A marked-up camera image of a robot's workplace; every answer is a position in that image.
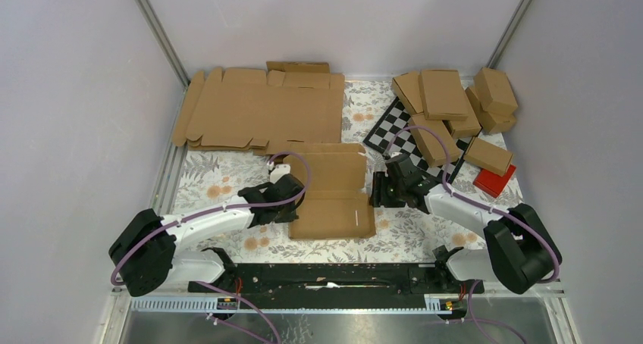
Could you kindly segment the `brown cardboard box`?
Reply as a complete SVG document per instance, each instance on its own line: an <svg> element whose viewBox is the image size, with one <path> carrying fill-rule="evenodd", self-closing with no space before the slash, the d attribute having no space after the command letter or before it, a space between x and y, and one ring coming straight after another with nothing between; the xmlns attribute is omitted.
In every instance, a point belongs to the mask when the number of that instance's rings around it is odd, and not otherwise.
<svg viewBox="0 0 643 344"><path fill-rule="evenodd" d="M366 239L375 235L375 213L365 192L367 157L359 143L292 142L309 165L312 182L289 237L305 239Z"/></svg>

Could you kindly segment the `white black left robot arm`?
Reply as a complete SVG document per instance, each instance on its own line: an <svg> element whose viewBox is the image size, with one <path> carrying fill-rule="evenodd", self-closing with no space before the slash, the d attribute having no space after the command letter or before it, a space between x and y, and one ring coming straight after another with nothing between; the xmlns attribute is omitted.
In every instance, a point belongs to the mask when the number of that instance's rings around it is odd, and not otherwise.
<svg viewBox="0 0 643 344"><path fill-rule="evenodd" d="M140 211L108 250L114 263L111 282L133 297L150 294L166 283L203 281L216 291L235 281L231 262L222 252L191 246L224 233L296 220L305 186L292 174L241 189L227 202L193 213L157 215Z"/></svg>

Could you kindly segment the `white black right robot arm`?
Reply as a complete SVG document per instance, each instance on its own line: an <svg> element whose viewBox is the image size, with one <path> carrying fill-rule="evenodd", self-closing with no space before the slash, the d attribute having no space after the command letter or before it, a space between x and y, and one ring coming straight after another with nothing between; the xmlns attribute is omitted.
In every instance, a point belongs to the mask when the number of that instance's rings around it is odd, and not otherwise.
<svg viewBox="0 0 643 344"><path fill-rule="evenodd" d="M515 294L555 281L562 255L533 207L503 208L469 197L420 170L408 155L395 153L372 178L369 199L376 208L414 208L449 220L480 236L484 249L441 246L434 250L439 289L454 292L465 281L501 283Z"/></svg>

